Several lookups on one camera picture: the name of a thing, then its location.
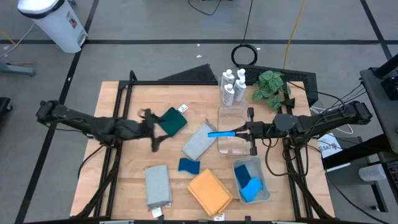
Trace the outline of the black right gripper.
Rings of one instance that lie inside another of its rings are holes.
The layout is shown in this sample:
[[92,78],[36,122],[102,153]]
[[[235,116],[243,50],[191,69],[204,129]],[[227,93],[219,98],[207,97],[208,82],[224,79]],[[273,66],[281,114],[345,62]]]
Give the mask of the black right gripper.
[[236,128],[234,131],[235,137],[246,139],[250,142],[249,154],[251,156],[257,155],[257,139],[267,139],[272,137],[273,127],[272,124],[267,124],[262,121],[254,121],[254,108],[249,107],[247,110],[248,121],[245,125]]

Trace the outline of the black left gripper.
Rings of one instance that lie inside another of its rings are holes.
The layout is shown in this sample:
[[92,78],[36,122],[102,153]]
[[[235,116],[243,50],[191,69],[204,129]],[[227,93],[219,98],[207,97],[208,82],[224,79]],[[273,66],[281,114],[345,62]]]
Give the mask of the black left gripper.
[[155,123],[163,123],[164,119],[152,113],[151,109],[140,109],[137,115],[142,119],[137,122],[135,136],[133,139],[149,138],[151,140],[152,152],[157,152],[161,142],[168,139],[170,135],[155,136]]

